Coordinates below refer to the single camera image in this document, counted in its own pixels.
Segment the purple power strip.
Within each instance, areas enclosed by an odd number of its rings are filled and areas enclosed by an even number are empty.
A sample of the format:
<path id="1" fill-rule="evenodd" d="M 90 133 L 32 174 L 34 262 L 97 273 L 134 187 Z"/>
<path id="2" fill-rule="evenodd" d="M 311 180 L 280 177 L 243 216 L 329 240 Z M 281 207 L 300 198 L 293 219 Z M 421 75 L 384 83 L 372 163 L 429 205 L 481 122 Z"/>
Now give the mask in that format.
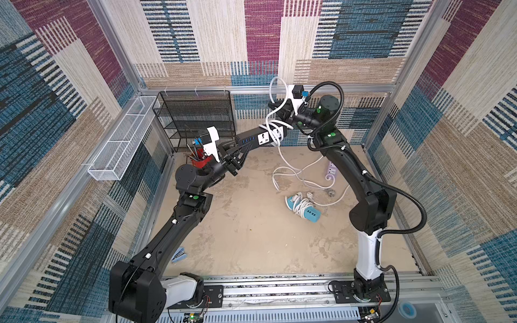
<path id="1" fill-rule="evenodd" d="M 328 167 L 327 167 L 327 173 L 325 175 L 325 179 L 326 180 L 335 180 L 337 173 L 338 173 L 337 167 L 335 166 L 334 163 L 329 161 Z"/>

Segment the black power strip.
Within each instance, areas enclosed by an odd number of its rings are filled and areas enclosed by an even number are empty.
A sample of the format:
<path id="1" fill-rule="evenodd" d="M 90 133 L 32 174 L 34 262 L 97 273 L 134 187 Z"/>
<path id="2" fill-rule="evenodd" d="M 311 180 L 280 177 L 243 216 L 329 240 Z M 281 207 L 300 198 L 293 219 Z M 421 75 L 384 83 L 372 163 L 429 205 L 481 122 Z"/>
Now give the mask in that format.
<path id="1" fill-rule="evenodd" d="M 270 123 L 268 127 L 266 125 L 260 125 L 257 128 L 237 134 L 235 138 L 243 139 L 249 137 L 253 140 L 252 150 L 268 145 L 278 147 L 287 135 L 287 130 L 288 128 L 285 125 Z"/>

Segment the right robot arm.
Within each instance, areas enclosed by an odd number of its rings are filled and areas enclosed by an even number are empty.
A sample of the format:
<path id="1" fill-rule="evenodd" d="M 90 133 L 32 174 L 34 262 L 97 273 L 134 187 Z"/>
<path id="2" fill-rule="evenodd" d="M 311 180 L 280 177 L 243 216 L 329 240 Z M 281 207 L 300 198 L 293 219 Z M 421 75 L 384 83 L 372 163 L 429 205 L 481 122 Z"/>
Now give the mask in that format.
<path id="1" fill-rule="evenodd" d="M 330 290 L 336 302 L 347 297 L 352 302 L 388 302 L 391 296 L 385 283 L 385 273 L 391 266 L 382 267 L 380 255 L 382 239 L 394 209 L 397 191 L 377 180 L 352 151 L 345 136 L 336 128 L 343 103 L 325 95 L 314 109 L 307 107 L 307 99 L 285 99 L 268 104 L 277 122 L 310 129 L 308 148 L 319 152 L 332 162 L 347 181 L 357 199 L 350 211 L 350 222 L 358 232 L 358 262 L 351 283 L 332 282 Z"/>

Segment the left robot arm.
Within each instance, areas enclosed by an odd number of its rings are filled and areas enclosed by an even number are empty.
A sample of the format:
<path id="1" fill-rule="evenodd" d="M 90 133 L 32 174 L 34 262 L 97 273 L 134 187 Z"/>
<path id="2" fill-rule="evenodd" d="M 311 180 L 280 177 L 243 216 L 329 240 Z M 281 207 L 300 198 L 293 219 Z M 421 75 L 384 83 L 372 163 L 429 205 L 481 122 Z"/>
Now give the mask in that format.
<path id="1" fill-rule="evenodd" d="M 179 200 L 174 211 L 155 237 L 129 262 L 118 261 L 110 272 L 109 312 L 133 322 L 156 322 L 165 309 L 184 303 L 200 306 L 204 301 L 204 281 L 191 273 L 162 280 L 164 271 L 184 239 L 207 215 L 213 195 L 206 190 L 237 175 L 251 150 L 243 139 L 222 143 L 203 168 L 184 164 L 175 173 Z"/>

